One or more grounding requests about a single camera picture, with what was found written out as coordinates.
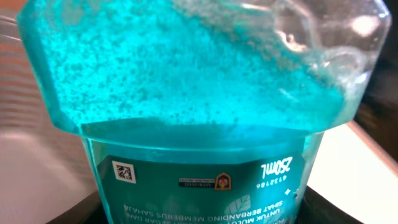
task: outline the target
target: transparent plastic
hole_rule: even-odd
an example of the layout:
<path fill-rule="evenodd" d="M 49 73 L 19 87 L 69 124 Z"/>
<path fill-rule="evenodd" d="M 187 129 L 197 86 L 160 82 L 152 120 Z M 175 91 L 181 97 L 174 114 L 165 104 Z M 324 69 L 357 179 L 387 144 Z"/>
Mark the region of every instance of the transparent plastic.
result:
<path fill-rule="evenodd" d="M 105 207 L 106 155 L 240 164 L 306 139 L 305 186 L 391 24 L 380 0 L 31 0 L 17 20 L 52 122 L 83 137 Z"/>

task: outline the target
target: teal label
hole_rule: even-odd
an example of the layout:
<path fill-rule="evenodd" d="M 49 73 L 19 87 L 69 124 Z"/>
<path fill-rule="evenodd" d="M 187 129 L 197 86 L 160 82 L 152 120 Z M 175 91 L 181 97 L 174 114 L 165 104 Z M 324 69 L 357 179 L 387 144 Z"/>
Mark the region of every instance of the teal label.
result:
<path fill-rule="evenodd" d="M 115 224 L 290 223 L 299 152 L 236 165 L 169 164 L 108 156 L 98 165 Z"/>

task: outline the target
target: black surface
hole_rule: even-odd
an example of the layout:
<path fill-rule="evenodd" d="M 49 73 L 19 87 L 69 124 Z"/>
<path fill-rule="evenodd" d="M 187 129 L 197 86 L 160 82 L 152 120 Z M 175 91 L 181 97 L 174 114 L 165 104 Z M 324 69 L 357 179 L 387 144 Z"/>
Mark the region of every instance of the black surface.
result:
<path fill-rule="evenodd" d="M 295 224 L 360 224 L 336 208 L 310 187 L 297 215 Z M 47 224 L 108 224 L 98 193 L 93 193 L 78 205 Z"/>

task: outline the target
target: plastic bottle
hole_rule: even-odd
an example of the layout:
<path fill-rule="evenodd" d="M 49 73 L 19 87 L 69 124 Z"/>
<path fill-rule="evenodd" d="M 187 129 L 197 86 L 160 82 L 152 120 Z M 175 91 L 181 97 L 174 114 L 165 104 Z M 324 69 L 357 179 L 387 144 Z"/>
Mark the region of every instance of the plastic bottle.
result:
<path fill-rule="evenodd" d="M 31 0 L 18 16 L 117 224 L 294 222 L 390 23 L 380 0 Z"/>

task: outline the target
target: blue liquid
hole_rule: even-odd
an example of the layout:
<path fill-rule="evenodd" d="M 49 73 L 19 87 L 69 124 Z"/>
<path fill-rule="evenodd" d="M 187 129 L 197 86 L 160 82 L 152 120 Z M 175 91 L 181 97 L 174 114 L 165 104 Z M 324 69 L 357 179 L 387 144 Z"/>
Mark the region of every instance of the blue liquid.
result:
<path fill-rule="evenodd" d="M 150 130 L 148 120 L 167 127 L 294 129 L 302 136 L 331 128 L 344 105 L 337 87 L 311 74 L 278 38 L 263 43 L 244 24 L 228 26 L 226 32 L 187 17 L 165 0 L 36 0 L 19 16 L 52 121 L 64 131 L 115 142 L 120 139 L 85 128 L 126 119 L 138 121 L 124 127 L 132 133 Z"/>
<path fill-rule="evenodd" d="M 340 89 L 244 24 L 221 29 L 168 0 L 90 2 L 30 1 L 19 28 L 54 125 L 83 137 L 108 221 L 97 168 L 109 155 L 241 164 L 298 151 L 296 212 Z"/>

